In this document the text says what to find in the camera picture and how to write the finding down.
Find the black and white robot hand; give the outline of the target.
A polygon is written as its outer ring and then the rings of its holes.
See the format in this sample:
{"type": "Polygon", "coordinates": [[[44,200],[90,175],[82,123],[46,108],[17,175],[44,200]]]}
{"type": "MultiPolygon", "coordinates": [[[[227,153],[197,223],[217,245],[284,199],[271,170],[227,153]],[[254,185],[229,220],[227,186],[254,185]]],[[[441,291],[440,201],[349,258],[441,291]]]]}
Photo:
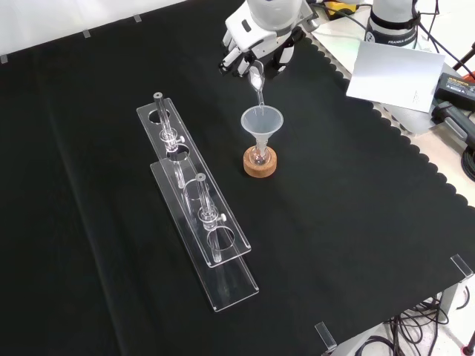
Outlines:
{"type": "Polygon", "coordinates": [[[315,29],[317,18],[303,0],[245,1],[225,21],[222,45],[226,55],[219,64],[220,72],[245,77],[260,61],[267,75],[277,76],[289,65],[303,31],[315,29]]]}

